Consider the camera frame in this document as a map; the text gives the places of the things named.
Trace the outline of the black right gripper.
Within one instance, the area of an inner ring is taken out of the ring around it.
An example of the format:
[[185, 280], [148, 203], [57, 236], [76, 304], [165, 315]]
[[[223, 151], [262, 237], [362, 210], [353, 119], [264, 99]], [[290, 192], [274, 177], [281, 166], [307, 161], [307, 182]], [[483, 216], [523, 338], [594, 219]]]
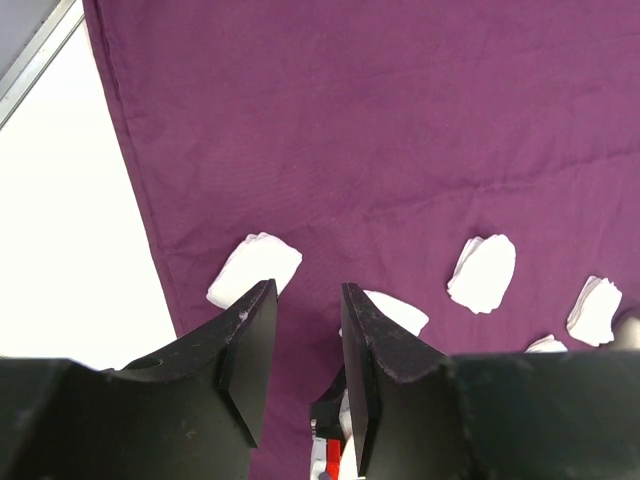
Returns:
[[342, 366], [325, 392], [314, 401], [309, 410], [311, 433], [326, 440], [344, 440], [340, 412], [346, 387], [345, 367]]

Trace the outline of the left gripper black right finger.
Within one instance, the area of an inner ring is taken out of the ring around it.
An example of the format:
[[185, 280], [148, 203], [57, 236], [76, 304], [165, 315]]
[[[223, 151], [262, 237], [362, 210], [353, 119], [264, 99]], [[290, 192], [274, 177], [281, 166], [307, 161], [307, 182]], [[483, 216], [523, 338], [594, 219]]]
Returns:
[[635, 479], [635, 351], [448, 356], [342, 287], [357, 469], [369, 479]]

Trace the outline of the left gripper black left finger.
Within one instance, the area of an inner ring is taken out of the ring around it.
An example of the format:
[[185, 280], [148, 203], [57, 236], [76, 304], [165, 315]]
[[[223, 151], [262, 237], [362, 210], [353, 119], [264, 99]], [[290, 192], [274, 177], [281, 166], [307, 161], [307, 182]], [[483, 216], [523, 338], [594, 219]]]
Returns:
[[244, 479], [263, 431], [273, 281], [120, 370], [1, 363], [5, 479]]

